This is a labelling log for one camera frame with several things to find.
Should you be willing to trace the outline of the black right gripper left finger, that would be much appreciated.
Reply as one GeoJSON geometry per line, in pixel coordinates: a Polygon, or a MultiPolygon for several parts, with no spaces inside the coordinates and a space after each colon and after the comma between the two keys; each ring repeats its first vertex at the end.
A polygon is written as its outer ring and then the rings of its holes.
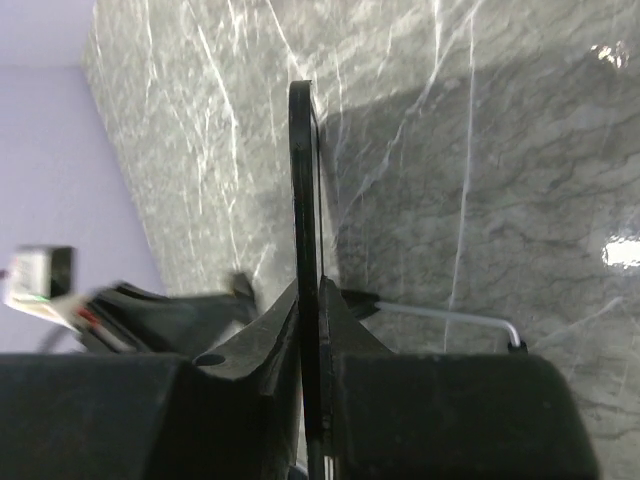
{"type": "Polygon", "coordinates": [[[284,479],[300,416],[297,289],[202,361],[5,354],[5,479],[284,479]]]}

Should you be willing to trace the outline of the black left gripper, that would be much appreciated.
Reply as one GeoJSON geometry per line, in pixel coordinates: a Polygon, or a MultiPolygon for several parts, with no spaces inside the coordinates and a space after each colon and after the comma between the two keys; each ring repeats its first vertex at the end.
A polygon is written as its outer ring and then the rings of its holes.
{"type": "Polygon", "coordinates": [[[92,352],[202,354],[258,317],[250,278],[234,272],[223,293],[168,297],[128,282],[75,290],[76,250],[21,245],[2,269],[3,303],[76,334],[92,352]]]}

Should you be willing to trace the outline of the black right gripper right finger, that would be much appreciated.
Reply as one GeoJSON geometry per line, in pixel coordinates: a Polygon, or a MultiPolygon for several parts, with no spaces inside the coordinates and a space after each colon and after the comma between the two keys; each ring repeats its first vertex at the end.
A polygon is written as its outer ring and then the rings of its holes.
{"type": "Polygon", "coordinates": [[[398,354],[319,290],[324,410],[338,479],[596,479],[559,370],[531,354],[398,354]]]}

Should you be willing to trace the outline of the black framed whiteboard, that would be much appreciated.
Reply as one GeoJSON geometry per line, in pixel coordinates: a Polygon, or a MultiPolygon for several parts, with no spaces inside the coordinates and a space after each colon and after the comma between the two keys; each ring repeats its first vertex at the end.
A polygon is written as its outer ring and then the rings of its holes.
{"type": "Polygon", "coordinates": [[[319,127],[311,81],[296,80],[290,84],[288,115],[307,465],[311,479],[325,479],[319,318],[324,252],[319,127]]]}

